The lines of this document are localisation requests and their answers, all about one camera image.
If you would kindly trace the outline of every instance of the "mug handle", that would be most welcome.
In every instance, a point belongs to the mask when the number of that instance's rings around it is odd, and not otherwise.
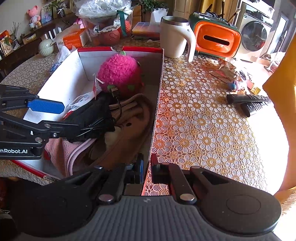
[[[193,61],[193,56],[196,47],[196,38],[194,32],[191,30],[190,25],[178,28],[178,32],[186,39],[188,43],[187,62]]]

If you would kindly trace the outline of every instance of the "floral tablecloth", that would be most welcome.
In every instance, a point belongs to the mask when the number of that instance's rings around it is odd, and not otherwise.
[[[135,40],[123,45],[159,47],[158,42]],[[53,58],[37,55],[2,83],[38,93],[49,78]],[[208,73],[217,64],[215,57],[206,55],[195,56],[191,63],[186,54],[177,59],[165,57],[152,152],[160,162],[176,163],[182,169],[199,165],[274,194],[287,165],[287,150],[281,146],[287,139],[280,119],[271,107],[247,120],[239,108],[227,104],[226,84]],[[11,112],[17,117],[24,113]],[[49,182],[10,161],[0,161],[0,176]],[[152,183],[150,168],[143,194],[168,194],[166,185]]]

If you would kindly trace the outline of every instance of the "remote control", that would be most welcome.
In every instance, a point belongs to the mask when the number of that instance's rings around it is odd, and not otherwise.
[[[262,109],[263,106],[270,105],[271,102],[249,102],[249,103],[241,103],[241,108],[243,113],[250,117],[253,114],[256,114],[256,112],[260,109]]]
[[[246,102],[269,102],[270,99],[268,97],[262,95],[226,95],[226,99],[228,104],[235,103],[246,103]]]

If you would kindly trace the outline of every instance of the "pink figurine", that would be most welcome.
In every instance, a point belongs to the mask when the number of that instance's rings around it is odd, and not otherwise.
[[[77,18],[77,20],[73,23],[73,25],[75,24],[80,24],[80,29],[84,28],[83,22],[80,18]]]
[[[27,14],[31,17],[30,23],[37,23],[40,21],[41,17],[38,15],[39,7],[36,5],[31,10],[27,11]]]

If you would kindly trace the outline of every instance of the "blue gripper pad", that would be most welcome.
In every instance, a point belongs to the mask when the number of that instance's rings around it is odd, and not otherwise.
[[[58,101],[34,99],[28,102],[28,108],[31,108],[32,111],[60,114],[64,111],[65,106]]]

